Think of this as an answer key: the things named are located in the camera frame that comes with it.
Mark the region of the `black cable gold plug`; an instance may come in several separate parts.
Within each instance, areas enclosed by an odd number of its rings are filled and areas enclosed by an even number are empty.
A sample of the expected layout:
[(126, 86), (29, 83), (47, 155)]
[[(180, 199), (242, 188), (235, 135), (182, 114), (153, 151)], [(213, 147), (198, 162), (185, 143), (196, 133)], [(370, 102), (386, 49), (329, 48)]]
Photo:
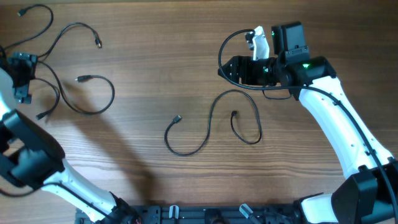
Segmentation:
[(61, 100), (72, 111), (83, 116), (94, 116), (104, 113), (113, 104), (116, 90), (113, 83), (106, 77), (101, 75), (80, 75), (75, 78), (75, 81), (77, 83), (87, 83), (90, 80), (102, 80), (108, 84), (111, 92), (110, 99), (107, 104), (104, 105), (101, 109), (96, 109), (94, 104), (90, 103), (90, 100), (95, 100), (98, 96), (88, 96), (88, 92), (86, 90), (80, 90), (77, 87), (73, 86), (71, 83), (62, 83), (61, 79), (58, 77), (55, 70), (50, 65), (43, 61), (38, 61), (38, 64), (43, 65), (49, 70), (49, 72), (53, 75), (56, 84), (54, 85), (43, 78), (36, 78), (36, 80), (48, 84), (50, 88), (52, 88), (55, 92), (54, 105), (47, 111), (41, 112), (36, 115), (36, 120), (41, 120), (46, 116), (50, 116), (55, 111)]

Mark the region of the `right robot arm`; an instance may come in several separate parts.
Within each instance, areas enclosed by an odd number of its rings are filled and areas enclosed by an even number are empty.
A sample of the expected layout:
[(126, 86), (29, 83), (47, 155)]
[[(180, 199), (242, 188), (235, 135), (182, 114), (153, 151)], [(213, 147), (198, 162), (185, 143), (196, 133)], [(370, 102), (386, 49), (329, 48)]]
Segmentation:
[(311, 57), (301, 22), (244, 29), (251, 56), (219, 63), (218, 73), (247, 90), (287, 90), (315, 118), (345, 181), (331, 194), (297, 201), (302, 223), (378, 223), (397, 218), (397, 160), (372, 135), (347, 99), (335, 69)]

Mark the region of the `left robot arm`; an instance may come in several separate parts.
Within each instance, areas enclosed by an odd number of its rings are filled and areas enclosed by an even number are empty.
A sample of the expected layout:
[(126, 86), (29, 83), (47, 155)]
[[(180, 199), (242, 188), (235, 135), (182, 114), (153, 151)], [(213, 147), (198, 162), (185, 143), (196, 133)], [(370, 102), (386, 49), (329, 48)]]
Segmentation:
[(48, 132), (16, 108), (14, 87), (18, 74), (1, 58), (1, 151), (9, 141), (23, 146), (1, 155), (1, 176), (15, 187), (28, 186), (63, 198), (93, 223), (139, 223), (139, 214), (123, 199), (103, 190), (79, 174), (66, 160), (61, 145)]

